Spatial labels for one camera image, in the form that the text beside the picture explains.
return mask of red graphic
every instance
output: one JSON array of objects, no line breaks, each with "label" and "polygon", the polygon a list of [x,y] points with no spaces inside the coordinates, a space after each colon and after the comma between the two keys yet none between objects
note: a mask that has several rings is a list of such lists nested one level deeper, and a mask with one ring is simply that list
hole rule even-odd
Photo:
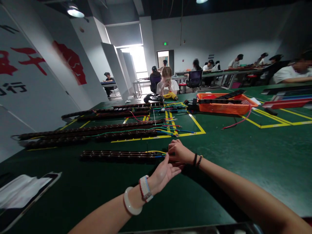
[{"label": "red graphic", "polygon": [[36,65],[36,67],[44,74],[44,75],[47,75],[47,73],[42,69],[42,67],[40,67],[39,63],[41,62],[45,62],[45,60],[43,58],[40,58],[40,57],[31,57],[29,56],[30,54],[36,54],[37,52],[32,49],[32,48],[20,48],[20,49],[15,49],[15,48],[12,48],[12,50],[16,51],[16,52],[19,52],[19,53],[23,53],[23,54],[27,54],[28,57],[29,57],[29,60],[28,61],[22,61],[19,63],[20,64],[23,64],[23,65],[29,65],[29,64],[34,64]]},{"label": "red graphic", "polygon": [[9,61],[9,53],[0,50],[0,55],[3,55],[2,58],[0,58],[0,74],[8,74],[13,76],[13,72],[17,71],[16,67],[10,65]]},{"label": "red graphic", "polygon": [[87,81],[85,80],[84,67],[80,62],[78,54],[67,48],[66,45],[57,43],[57,41],[54,41],[53,44],[57,46],[70,69],[73,71],[75,77],[77,78],[78,85],[85,85]]}]

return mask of window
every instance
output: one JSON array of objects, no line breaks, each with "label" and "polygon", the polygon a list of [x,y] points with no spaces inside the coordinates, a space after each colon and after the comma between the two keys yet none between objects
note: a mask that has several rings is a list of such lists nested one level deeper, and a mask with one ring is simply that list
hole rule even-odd
[{"label": "window", "polygon": [[146,68],[143,46],[131,46],[128,48],[122,48],[121,51],[124,53],[130,53],[132,55],[134,68],[136,70],[136,76],[138,79],[149,77]]}]

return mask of yellow heat gun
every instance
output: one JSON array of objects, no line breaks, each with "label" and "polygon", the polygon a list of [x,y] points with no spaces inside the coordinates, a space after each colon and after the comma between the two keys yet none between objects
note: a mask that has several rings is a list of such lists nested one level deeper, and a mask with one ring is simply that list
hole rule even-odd
[{"label": "yellow heat gun", "polygon": [[174,92],[172,92],[172,91],[169,91],[169,93],[163,95],[163,97],[164,97],[165,99],[172,98],[172,99],[175,100],[175,101],[178,100],[178,97],[177,97],[177,96],[174,94]]}]

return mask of black bracelet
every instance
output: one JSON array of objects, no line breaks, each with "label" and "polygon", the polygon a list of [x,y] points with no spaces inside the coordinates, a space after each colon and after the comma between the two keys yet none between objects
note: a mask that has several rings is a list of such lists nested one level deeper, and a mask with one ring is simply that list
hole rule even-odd
[{"label": "black bracelet", "polygon": [[199,167],[199,164],[201,163],[201,160],[202,160],[202,155],[200,156],[200,158],[199,158],[199,160],[198,160],[197,167]]},{"label": "black bracelet", "polygon": [[194,157],[193,166],[196,166],[196,161],[197,161],[197,153],[195,154],[195,157]]}]

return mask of doorway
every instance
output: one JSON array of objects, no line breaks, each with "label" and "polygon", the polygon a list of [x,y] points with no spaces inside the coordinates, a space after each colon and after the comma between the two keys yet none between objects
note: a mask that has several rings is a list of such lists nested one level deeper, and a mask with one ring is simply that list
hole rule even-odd
[{"label": "doorway", "polygon": [[171,67],[172,74],[175,73],[175,57],[174,57],[174,50],[163,50],[163,51],[157,51],[157,63],[158,67],[163,66],[163,61],[167,60],[168,67]]}]

